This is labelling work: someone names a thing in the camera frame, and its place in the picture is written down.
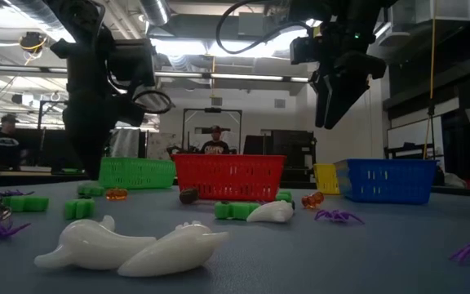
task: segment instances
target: orange basket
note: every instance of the orange basket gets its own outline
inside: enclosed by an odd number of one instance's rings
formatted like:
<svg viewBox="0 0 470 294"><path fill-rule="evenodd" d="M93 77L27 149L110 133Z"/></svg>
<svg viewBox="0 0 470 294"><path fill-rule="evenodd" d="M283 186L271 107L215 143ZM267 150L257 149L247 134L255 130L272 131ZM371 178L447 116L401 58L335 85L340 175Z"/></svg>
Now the orange basket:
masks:
<svg viewBox="0 0 470 294"><path fill-rule="evenodd" d="M285 156L172 155L179 189L195 188L200 199L274 201Z"/></svg>

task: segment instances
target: blue table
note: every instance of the blue table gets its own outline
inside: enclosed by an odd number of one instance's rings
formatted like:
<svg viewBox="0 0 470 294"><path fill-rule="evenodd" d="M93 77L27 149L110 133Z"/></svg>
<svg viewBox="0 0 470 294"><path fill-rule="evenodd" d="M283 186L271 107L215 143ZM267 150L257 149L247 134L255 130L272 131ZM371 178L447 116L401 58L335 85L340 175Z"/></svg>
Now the blue table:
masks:
<svg viewBox="0 0 470 294"><path fill-rule="evenodd" d="M46 213L14 215L16 225L32 225L0 242L0 293L470 293L470 262L448 260L470 243L470 197L444 194L425 206L327 197L324 209L347 210L366 223L348 226L314 221L313 212L300 208L307 190L292 190L298 208L288 225L216 220L211 203L181 205L176 187L131 192L125 202L98 198L95 219L113 216L119 234L160 238L185 221L200 221L231 239L203 267L160 278L38 269L33 258L56 247L69 223L64 202L77 185L18 187L51 202Z"/></svg>

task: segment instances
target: man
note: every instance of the man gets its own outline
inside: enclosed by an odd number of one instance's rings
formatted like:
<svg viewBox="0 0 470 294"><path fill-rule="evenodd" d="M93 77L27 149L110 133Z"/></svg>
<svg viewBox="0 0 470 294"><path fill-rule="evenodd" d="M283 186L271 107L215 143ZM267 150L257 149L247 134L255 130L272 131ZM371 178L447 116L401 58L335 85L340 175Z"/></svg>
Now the man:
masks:
<svg viewBox="0 0 470 294"><path fill-rule="evenodd" d="M207 141L201 149L202 154L229 154L228 144L220 140L222 130L219 126L211 128L211 141Z"/></svg>
<svg viewBox="0 0 470 294"><path fill-rule="evenodd" d="M0 166L12 167L18 170L21 158L26 155L24 145L16 137L16 117L7 114L1 118L0 131Z"/></svg>

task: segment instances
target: green plastic toy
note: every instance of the green plastic toy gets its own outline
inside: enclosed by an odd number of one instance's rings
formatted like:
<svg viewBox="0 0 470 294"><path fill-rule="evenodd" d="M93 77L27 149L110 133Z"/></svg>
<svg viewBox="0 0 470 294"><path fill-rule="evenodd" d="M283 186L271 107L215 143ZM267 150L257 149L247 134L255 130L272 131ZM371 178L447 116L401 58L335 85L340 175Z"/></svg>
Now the green plastic toy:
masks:
<svg viewBox="0 0 470 294"><path fill-rule="evenodd" d="M293 196L291 196L290 191L282 191L277 194L275 201L286 201L287 203L291 203L293 201Z"/></svg>
<svg viewBox="0 0 470 294"><path fill-rule="evenodd" d="M3 198L3 205L13 212L44 212L48 208L49 199L46 197L14 196Z"/></svg>
<svg viewBox="0 0 470 294"><path fill-rule="evenodd" d="M75 199L64 204L64 218L67 220L92 217L94 212L94 199Z"/></svg>
<svg viewBox="0 0 470 294"><path fill-rule="evenodd" d="M215 217L220 220L234 219L243 220L260 205L258 203L226 203L215 204Z"/></svg>
<svg viewBox="0 0 470 294"><path fill-rule="evenodd" d="M84 196L103 196L105 191L106 189L97 183L85 183L78 186L78 194Z"/></svg>

